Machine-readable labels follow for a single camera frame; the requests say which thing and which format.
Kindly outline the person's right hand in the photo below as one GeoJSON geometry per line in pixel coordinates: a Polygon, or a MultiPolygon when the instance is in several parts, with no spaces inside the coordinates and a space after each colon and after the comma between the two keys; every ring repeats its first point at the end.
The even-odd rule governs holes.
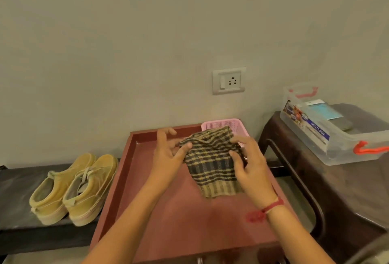
{"type": "Polygon", "coordinates": [[[277,195],[269,179],[266,159],[257,142],[252,137],[239,135],[235,135],[230,141],[244,144],[247,178],[237,179],[241,188],[258,209],[269,206],[277,199],[277,195]]]}

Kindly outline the person's left hand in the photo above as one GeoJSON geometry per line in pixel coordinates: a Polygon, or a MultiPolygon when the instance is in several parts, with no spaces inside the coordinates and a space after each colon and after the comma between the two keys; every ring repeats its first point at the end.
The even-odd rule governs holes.
{"type": "Polygon", "coordinates": [[[149,180],[161,187],[168,187],[176,177],[181,165],[184,161],[174,160],[173,148],[155,148],[153,156],[153,166],[149,176],[149,180]]]}

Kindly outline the checked brown black cloth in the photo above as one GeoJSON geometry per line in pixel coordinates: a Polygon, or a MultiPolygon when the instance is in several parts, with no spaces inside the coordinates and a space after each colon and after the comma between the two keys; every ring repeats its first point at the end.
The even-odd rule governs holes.
{"type": "Polygon", "coordinates": [[[229,151],[238,153],[242,160],[244,154],[238,143],[230,141],[233,135],[231,128],[224,126],[194,133],[179,144],[192,143],[184,163],[201,196],[207,199],[243,193],[229,151]]]}

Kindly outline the person's right forearm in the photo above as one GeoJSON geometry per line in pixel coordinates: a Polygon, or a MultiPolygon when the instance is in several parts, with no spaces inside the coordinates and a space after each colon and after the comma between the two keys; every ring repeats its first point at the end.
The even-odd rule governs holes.
{"type": "Polygon", "coordinates": [[[252,198],[255,205],[265,212],[266,219],[276,234],[290,264],[336,264],[308,233],[299,220],[275,194],[270,197],[252,198]]]}

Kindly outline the person's left forearm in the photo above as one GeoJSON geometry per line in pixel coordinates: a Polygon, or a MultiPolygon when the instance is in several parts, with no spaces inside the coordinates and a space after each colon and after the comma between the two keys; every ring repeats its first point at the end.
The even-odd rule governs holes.
{"type": "Polygon", "coordinates": [[[153,171],[119,219],[81,264],[132,264],[149,218],[176,175],[176,171],[153,171]]]}

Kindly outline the red thread wristband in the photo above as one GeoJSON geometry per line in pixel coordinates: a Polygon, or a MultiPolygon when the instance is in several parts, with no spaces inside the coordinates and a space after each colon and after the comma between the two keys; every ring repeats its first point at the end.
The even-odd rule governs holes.
{"type": "Polygon", "coordinates": [[[249,222],[249,223],[263,222],[266,219],[267,214],[273,208],[278,207],[278,206],[282,206],[282,205],[284,205],[284,201],[283,201],[282,198],[280,198],[278,196],[277,199],[272,204],[270,204],[269,206],[267,206],[267,207],[265,207],[265,208],[263,208],[261,210],[248,212],[246,214],[246,221],[249,222]]]}

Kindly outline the red wooden tray table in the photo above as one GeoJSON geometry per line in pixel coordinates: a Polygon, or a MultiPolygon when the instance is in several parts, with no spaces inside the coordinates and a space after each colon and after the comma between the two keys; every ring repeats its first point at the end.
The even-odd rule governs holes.
{"type": "MultiPolygon", "coordinates": [[[[147,180],[156,147],[156,131],[131,132],[105,201],[90,250],[110,227],[147,180]]],[[[156,204],[134,263],[172,263],[174,260],[221,256],[232,262],[236,256],[253,253],[254,260],[275,264],[284,252],[268,223],[250,222],[256,210],[244,193],[203,198],[186,165],[156,204]]]]}

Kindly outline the yellow canvas shoe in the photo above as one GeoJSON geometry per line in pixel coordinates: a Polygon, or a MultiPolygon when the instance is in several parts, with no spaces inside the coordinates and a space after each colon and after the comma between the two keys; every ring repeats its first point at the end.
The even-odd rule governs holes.
{"type": "Polygon", "coordinates": [[[62,199],[75,226],[85,226],[99,215],[114,180],[118,163],[116,157],[105,154],[91,166],[76,173],[62,199]]]}
{"type": "Polygon", "coordinates": [[[80,155],[63,171],[49,171],[46,179],[35,189],[29,199],[32,213],[43,225],[53,225],[68,214],[63,203],[70,184],[77,173],[92,166],[96,156],[92,153],[80,155]]]}

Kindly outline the clear plastic storage box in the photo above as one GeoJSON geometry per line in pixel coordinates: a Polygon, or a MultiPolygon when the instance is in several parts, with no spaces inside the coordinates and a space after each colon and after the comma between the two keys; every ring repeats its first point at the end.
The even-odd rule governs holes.
{"type": "Polygon", "coordinates": [[[282,121],[299,137],[314,155],[328,166],[377,160],[378,155],[356,155],[354,146],[368,142],[369,148],[389,146],[389,100],[373,100],[358,89],[323,85],[318,82],[293,84],[283,89],[280,112],[282,121]],[[288,89],[304,91],[318,87],[312,98],[297,99],[288,89]],[[343,118],[326,120],[305,102],[322,99],[343,118]]]}

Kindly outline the teal packet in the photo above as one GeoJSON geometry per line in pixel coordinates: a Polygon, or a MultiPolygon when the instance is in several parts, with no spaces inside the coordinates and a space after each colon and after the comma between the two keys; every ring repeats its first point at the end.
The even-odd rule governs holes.
{"type": "Polygon", "coordinates": [[[327,102],[322,99],[316,99],[305,102],[305,104],[315,113],[321,115],[326,120],[343,118],[343,115],[333,109],[327,102]]]}

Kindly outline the dark brown wooden stool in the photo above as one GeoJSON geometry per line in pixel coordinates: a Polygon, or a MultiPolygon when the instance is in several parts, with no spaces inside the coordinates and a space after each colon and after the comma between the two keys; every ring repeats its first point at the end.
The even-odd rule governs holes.
{"type": "Polygon", "coordinates": [[[288,177],[315,214],[312,236],[337,263],[389,233],[389,153],[377,160],[328,166],[322,163],[275,111],[258,145],[277,159],[268,166],[288,177]]]}

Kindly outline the black low bench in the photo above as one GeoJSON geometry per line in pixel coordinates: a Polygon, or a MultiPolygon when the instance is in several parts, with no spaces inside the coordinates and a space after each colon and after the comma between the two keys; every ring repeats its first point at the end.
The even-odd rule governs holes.
{"type": "Polygon", "coordinates": [[[8,255],[90,245],[100,216],[82,227],[76,227],[67,216],[53,225],[43,225],[29,205],[32,193],[49,171],[60,172],[70,165],[0,166],[0,263],[8,255]]]}

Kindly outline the white wall socket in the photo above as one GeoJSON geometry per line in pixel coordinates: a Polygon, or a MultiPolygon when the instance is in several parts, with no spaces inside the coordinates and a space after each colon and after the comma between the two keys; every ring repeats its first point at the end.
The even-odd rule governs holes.
{"type": "Polygon", "coordinates": [[[246,67],[212,71],[212,94],[242,93],[245,91],[246,67]]]}

